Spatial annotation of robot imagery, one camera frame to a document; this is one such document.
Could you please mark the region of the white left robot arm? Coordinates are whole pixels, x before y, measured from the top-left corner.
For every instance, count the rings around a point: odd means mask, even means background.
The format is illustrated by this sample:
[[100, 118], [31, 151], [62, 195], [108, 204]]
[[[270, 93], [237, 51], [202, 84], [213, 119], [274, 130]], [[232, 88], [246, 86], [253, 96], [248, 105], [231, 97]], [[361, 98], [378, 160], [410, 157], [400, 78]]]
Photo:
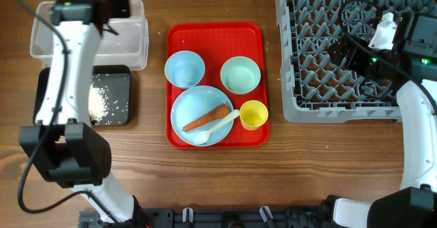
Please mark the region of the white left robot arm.
[[89, 88], [94, 59], [112, 18], [128, 18], [130, 0], [56, 0], [44, 24], [53, 57], [40, 109], [19, 143], [43, 179], [83, 195], [106, 227], [145, 222], [135, 197], [111, 173], [109, 143], [91, 128]]

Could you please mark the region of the light blue small bowl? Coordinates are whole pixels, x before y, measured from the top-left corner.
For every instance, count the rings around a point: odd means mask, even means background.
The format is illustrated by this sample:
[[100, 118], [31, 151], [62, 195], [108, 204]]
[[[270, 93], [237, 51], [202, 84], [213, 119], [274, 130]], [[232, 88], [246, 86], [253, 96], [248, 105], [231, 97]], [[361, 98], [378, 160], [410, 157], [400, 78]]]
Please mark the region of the light blue small bowl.
[[165, 63], [166, 79], [180, 89], [189, 89], [198, 85], [205, 71], [204, 60], [192, 51], [178, 51]]

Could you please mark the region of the mint green bowl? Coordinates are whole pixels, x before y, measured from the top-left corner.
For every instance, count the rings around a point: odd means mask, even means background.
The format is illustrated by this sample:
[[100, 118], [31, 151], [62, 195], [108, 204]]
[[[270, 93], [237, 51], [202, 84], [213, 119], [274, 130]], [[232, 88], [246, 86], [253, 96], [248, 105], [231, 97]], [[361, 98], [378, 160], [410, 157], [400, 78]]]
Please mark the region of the mint green bowl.
[[252, 59], [236, 56], [228, 59], [221, 67], [221, 82], [233, 94], [252, 92], [261, 81], [261, 70]]

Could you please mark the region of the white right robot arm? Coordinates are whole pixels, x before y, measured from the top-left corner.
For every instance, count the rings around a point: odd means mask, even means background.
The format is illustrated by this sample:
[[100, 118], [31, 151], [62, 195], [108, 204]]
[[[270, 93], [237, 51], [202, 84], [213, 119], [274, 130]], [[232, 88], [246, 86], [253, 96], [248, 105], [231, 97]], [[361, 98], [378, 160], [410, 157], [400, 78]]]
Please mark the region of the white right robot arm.
[[326, 217], [340, 227], [435, 227], [436, 17], [386, 13], [376, 22], [370, 41], [344, 36], [328, 53], [334, 64], [391, 82], [403, 127], [401, 186], [371, 203], [335, 197]]

